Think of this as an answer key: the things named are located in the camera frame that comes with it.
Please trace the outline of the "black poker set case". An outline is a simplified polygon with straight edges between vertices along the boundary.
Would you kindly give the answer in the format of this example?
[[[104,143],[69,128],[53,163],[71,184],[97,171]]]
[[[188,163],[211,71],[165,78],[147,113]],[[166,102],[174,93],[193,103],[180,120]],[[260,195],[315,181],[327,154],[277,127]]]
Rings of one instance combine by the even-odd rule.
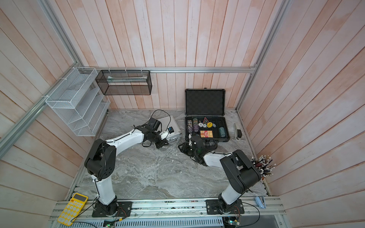
[[[185,90],[185,140],[188,142],[190,136],[200,136],[201,130],[212,130],[214,138],[202,138],[208,150],[215,150],[218,143],[225,143],[230,140],[225,115],[225,94],[224,89],[186,89]],[[199,120],[199,131],[193,131],[193,119]],[[209,122],[213,123],[211,128],[207,127]],[[224,127],[226,138],[220,138],[219,128]]]

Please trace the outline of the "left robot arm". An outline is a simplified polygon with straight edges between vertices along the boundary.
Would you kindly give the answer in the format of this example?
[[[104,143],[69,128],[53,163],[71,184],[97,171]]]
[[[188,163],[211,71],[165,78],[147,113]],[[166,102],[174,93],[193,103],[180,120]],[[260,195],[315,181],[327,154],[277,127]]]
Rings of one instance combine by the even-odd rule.
[[[162,123],[151,117],[145,124],[135,126],[133,130],[124,135],[106,141],[102,139],[94,141],[84,162],[98,193],[94,217],[113,217],[118,214],[119,205],[111,178],[116,165],[116,157],[124,150],[145,141],[155,144],[159,149],[168,145],[167,137],[174,132],[174,129],[169,126],[163,131]]]

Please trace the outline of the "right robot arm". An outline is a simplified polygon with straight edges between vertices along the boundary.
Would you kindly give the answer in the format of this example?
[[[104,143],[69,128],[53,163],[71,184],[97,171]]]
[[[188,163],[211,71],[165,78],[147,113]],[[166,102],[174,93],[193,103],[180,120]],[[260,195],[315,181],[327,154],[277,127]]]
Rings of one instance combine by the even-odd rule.
[[[210,151],[199,136],[193,136],[189,142],[178,145],[178,149],[198,164],[222,168],[229,181],[229,185],[217,199],[205,201],[207,214],[244,213],[240,197],[260,181],[261,174],[243,151]]]

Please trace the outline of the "silver poker set case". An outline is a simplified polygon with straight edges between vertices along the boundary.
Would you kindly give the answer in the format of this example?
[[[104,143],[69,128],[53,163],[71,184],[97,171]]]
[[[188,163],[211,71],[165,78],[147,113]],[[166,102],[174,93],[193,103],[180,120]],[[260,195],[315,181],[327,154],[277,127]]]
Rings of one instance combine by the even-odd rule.
[[[158,120],[161,123],[161,139],[166,139],[168,143],[178,141],[182,137],[182,131],[177,125],[173,116],[164,117]]]

